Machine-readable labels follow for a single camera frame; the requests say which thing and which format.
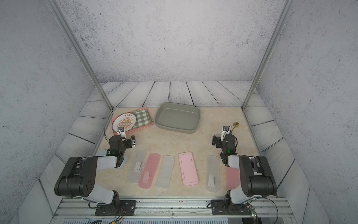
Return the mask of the clear pencil case with label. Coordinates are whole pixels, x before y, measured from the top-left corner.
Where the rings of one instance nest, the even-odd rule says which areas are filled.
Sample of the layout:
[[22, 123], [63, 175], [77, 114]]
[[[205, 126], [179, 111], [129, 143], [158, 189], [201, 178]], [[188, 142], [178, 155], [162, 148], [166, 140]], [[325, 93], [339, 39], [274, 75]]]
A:
[[146, 155], [147, 151], [145, 149], [138, 149], [135, 152], [127, 178], [129, 183], [138, 183], [145, 166]]

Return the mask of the translucent pink pencil case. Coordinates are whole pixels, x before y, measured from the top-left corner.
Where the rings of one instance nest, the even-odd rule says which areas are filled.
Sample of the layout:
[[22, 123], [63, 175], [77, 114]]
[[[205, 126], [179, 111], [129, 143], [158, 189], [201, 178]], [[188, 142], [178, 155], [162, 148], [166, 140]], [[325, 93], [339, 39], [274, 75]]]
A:
[[161, 155], [157, 153], [149, 154], [144, 170], [142, 171], [141, 177], [138, 182], [138, 186], [142, 189], [149, 189], [154, 180], [159, 162], [161, 159]]

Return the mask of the grey plastic storage box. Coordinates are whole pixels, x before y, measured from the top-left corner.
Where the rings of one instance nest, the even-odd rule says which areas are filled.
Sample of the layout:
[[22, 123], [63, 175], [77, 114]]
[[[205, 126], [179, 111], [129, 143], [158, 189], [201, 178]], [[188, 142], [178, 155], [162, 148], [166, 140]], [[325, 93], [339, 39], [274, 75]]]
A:
[[154, 123], [159, 128], [194, 133], [199, 127], [201, 110], [198, 107], [177, 103], [163, 103], [155, 116]]

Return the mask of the clear frosted pencil case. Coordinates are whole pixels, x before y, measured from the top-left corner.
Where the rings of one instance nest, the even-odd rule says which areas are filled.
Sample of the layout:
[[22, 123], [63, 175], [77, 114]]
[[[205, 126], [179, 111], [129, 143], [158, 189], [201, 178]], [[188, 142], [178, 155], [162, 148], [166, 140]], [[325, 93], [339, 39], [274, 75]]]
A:
[[174, 156], [164, 156], [156, 185], [158, 188], [169, 189], [174, 161]]

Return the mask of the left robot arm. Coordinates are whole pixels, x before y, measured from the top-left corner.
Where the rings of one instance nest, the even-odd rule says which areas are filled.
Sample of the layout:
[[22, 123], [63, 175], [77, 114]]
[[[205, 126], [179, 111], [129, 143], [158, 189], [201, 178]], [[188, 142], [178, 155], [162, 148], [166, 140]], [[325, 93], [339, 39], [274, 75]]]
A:
[[125, 163], [126, 150], [135, 145], [134, 135], [130, 139], [114, 135], [109, 140], [110, 148], [106, 155], [69, 158], [54, 186], [54, 193], [57, 196], [81, 198], [98, 205], [118, 207], [118, 193], [96, 184], [96, 174], [101, 170], [120, 168]]

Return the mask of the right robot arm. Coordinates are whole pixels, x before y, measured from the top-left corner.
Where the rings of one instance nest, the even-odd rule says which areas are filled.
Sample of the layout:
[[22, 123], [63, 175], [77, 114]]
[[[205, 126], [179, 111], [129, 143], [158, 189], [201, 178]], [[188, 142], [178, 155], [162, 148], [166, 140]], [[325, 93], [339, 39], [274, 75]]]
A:
[[241, 183], [227, 192], [228, 205], [242, 204], [255, 197], [277, 194], [277, 184], [266, 157], [237, 154], [238, 140], [231, 133], [223, 137], [213, 135], [212, 145], [222, 150], [220, 157], [226, 167], [239, 171]]

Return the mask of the light blue pencil case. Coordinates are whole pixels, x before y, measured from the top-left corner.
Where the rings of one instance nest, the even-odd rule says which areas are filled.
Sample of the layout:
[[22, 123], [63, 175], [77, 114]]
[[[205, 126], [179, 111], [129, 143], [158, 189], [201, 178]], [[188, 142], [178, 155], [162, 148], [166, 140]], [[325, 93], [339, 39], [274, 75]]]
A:
[[101, 149], [96, 153], [96, 156], [99, 156], [100, 158], [98, 158], [98, 163], [97, 163], [97, 171], [100, 170], [105, 170], [105, 169], [111, 169], [111, 168], [115, 168], [115, 169], [123, 169], [125, 164], [128, 161], [128, 157], [126, 155], [123, 156], [123, 161], [121, 162], [121, 164], [119, 165], [119, 160], [117, 160], [117, 165], [114, 166], [114, 159], [113, 158], [106, 158], [106, 153], [107, 150], [105, 149]]

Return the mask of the opaque pink pencil case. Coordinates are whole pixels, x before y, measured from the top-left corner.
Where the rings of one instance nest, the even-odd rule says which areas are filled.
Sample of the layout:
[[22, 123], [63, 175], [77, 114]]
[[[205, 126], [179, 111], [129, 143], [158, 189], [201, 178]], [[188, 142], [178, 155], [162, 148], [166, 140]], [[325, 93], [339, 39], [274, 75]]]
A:
[[179, 154], [180, 170], [184, 186], [191, 187], [199, 184], [199, 178], [191, 152]]

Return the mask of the round orange patterned plate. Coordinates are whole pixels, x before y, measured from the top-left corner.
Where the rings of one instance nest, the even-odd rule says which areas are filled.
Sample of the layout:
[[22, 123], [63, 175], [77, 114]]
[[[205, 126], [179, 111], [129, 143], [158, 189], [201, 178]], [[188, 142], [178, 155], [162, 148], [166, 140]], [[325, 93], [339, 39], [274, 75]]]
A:
[[125, 127], [125, 131], [133, 129], [136, 123], [136, 117], [133, 113], [124, 113], [122, 115], [112, 118], [112, 130], [117, 133], [117, 128], [120, 126]]

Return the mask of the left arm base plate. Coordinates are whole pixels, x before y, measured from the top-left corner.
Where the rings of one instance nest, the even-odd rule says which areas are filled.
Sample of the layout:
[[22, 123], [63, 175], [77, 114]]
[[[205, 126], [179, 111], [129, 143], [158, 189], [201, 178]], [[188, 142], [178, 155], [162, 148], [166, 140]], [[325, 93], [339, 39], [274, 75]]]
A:
[[134, 216], [136, 200], [114, 200], [111, 204], [99, 204], [95, 216]]

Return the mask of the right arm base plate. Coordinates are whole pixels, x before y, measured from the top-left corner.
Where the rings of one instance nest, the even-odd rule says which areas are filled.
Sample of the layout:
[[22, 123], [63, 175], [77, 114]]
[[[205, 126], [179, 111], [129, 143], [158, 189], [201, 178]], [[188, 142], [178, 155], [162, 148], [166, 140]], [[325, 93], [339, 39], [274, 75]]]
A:
[[225, 200], [211, 200], [207, 205], [215, 216], [251, 216], [250, 208], [246, 204], [232, 204]]

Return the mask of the aluminium front rail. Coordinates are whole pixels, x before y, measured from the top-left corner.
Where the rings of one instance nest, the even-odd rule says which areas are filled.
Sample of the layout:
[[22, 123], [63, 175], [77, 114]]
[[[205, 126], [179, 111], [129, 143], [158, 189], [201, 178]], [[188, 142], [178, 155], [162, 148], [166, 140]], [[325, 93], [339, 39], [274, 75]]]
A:
[[256, 218], [254, 223], [295, 224], [286, 198], [252, 199], [237, 211], [223, 208], [222, 197], [123, 197], [125, 205], [116, 215], [95, 215], [94, 205], [80, 199], [63, 199], [52, 224], [129, 223], [221, 223], [229, 219]]

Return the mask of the right aluminium frame post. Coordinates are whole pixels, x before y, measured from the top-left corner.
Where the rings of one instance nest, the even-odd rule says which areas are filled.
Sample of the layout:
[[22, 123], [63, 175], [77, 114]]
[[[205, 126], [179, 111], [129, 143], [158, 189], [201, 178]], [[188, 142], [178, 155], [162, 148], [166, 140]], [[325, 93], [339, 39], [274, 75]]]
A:
[[248, 94], [243, 102], [243, 106], [241, 107], [242, 108], [242, 111], [244, 112], [246, 110], [246, 108], [249, 106], [249, 102], [254, 94], [254, 91], [263, 75], [263, 72], [264, 72], [264, 69], [269, 61], [269, 58], [273, 52], [273, 49], [275, 47], [275, 44], [277, 42], [277, 40], [279, 39], [280, 37], [280, 34], [283, 30], [283, 27], [285, 25], [285, 22], [289, 16], [289, 13], [292, 9], [292, 5], [294, 3], [294, 0], [287, 0], [283, 6], [283, 9], [281, 11], [281, 14], [279, 16], [279, 19], [277, 21], [277, 24], [274, 28], [274, 31], [271, 35], [271, 38], [270, 38], [270, 41], [268, 42], [268, 45], [267, 45], [267, 48], [264, 52], [264, 55], [262, 57], [262, 60], [259, 64], [259, 67], [256, 71], [256, 74], [254, 75], [254, 78], [251, 82], [251, 86], [249, 88], [249, 91], [248, 91]]

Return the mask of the aluminium frame post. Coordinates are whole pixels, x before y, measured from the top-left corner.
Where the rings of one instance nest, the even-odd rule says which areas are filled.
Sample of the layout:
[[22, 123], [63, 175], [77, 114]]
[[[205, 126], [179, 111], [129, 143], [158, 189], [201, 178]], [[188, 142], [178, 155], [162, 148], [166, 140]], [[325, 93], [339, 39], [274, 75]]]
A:
[[249, 88], [249, 91], [248, 91], [248, 94], [243, 102], [243, 106], [241, 107], [242, 108], [242, 111], [244, 112], [246, 110], [246, 108], [249, 106], [249, 102], [254, 94], [254, 91], [263, 75], [263, 72], [264, 72], [264, 69], [269, 61], [269, 58], [273, 52], [273, 49], [275, 47], [275, 44], [277, 42], [277, 40], [279, 39], [280, 37], [280, 34], [283, 30], [283, 27], [285, 25], [285, 22], [289, 16], [289, 13], [292, 9], [292, 5], [294, 3], [294, 0], [287, 0], [283, 6], [283, 9], [281, 11], [281, 14], [279, 16], [279, 19], [277, 21], [277, 24], [274, 28], [274, 31], [271, 35], [271, 38], [270, 38], [270, 41], [268, 42], [268, 45], [267, 45], [267, 48], [264, 52], [264, 55], [262, 57], [262, 60], [259, 64], [259, 67], [256, 71], [256, 74], [254, 75], [254, 78], [251, 82], [251, 86]]
[[70, 42], [75, 54], [77, 55], [79, 61], [81, 62], [81, 64], [83, 65], [87, 75], [89, 76], [89, 78], [91, 79], [93, 85], [95, 86], [95, 88], [97, 89], [99, 95], [101, 96], [101, 98], [105, 101], [107, 107], [109, 108], [110, 111], [113, 111], [114, 106], [112, 105], [112, 103], [109, 101], [107, 94], [105, 93], [105, 91], [103, 90], [103, 87], [101, 86], [98, 78], [96, 77], [92, 67], [90, 66], [90, 63], [87, 59], [87, 57], [85, 56], [83, 50], [80, 47], [79, 42], [77, 41], [74, 33], [72, 32], [70, 26], [68, 25], [57, 1], [55, 0], [46, 0], [46, 3], [49, 7], [49, 9], [51, 10], [51, 12], [53, 13], [57, 23], [59, 24], [61, 30], [63, 31], [63, 33], [65, 34], [66, 38], [68, 39], [68, 41]]

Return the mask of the left aluminium frame post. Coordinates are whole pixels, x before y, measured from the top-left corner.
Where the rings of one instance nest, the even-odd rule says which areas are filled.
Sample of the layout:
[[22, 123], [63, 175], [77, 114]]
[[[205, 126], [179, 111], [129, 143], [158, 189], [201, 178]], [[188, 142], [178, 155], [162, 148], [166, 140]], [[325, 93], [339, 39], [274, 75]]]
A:
[[51, 12], [53, 13], [57, 23], [59, 24], [61, 30], [63, 31], [63, 33], [65, 34], [66, 38], [68, 39], [68, 41], [70, 42], [75, 54], [77, 55], [79, 61], [81, 62], [81, 64], [83, 65], [87, 75], [89, 76], [89, 78], [91, 79], [93, 85], [95, 86], [95, 88], [97, 89], [99, 95], [101, 96], [101, 98], [105, 101], [107, 107], [109, 108], [110, 111], [113, 111], [114, 106], [112, 105], [112, 103], [109, 101], [107, 94], [105, 93], [105, 91], [103, 90], [103, 87], [101, 86], [98, 78], [96, 77], [92, 67], [90, 66], [90, 63], [87, 59], [87, 57], [85, 56], [83, 50], [80, 47], [79, 42], [77, 41], [74, 33], [72, 32], [70, 26], [68, 25], [57, 1], [55, 0], [46, 0], [46, 3], [49, 7], [49, 9], [51, 10]]

